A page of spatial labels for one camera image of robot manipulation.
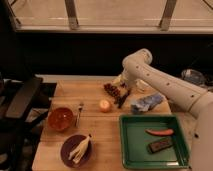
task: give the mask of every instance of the wooden tabletop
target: wooden tabletop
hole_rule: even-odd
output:
[[[108,99],[113,104],[113,98],[104,90],[104,81],[60,81],[57,84],[51,110],[57,107],[68,107],[76,118],[78,105],[84,103],[79,127],[74,126],[75,118],[69,129],[64,132],[52,130],[47,122],[41,135],[41,140],[33,162],[34,171],[122,171],[121,143],[119,130],[119,116],[131,114],[130,100],[138,99],[155,93],[148,87],[144,92],[133,89],[121,109],[113,106],[112,112],[102,113],[99,101]],[[153,110],[145,114],[171,114],[166,98]],[[92,155],[82,167],[71,169],[64,165],[60,157],[60,150],[64,141],[72,135],[92,135]]]

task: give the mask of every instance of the red sausage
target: red sausage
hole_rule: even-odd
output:
[[[169,136],[174,133],[173,129],[165,129],[165,130],[146,129],[146,132],[151,135],[156,135],[156,136]]]

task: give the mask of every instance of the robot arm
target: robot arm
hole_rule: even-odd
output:
[[[123,60],[122,80],[131,86],[136,79],[142,79],[197,118],[190,165],[193,171],[213,169],[213,135],[210,135],[213,131],[213,93],[154,69],[149,66],[151,61],[152,54],[147,49],[127,56]]]

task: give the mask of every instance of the dark bowl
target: dark bowl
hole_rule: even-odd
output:
[[[72,160],[68,159],[70,152],[72,150],[74,150],[79,145],[79,143],[82,140],[84,140],[85,138],[86,138],[86,136],[84,136],[84,135],[74,135],[74,136],[71,136],[70,138],[68,138],[64,142],[64,144],[62,145],[62,148],[61,148],[61,159],[66,166],[71,167],[71,168],[78,168],[89,160],[89,158],[91,156],[91,152],[92,152],[92,144],[90,141],[88,144],[88,148],[87,148],[85,154],[83,155],[83,157],[81,158],[81,160],[79,161],[79,163],[76,164]]]

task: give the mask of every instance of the blue towel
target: blue towel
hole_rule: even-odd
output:
[[[138,114],[140,112],[146,112],[153,109],[157,104],[163,101],[163,97],[159,93],[143,97],[137,100],[131,101],[131,111],[133,114]]]

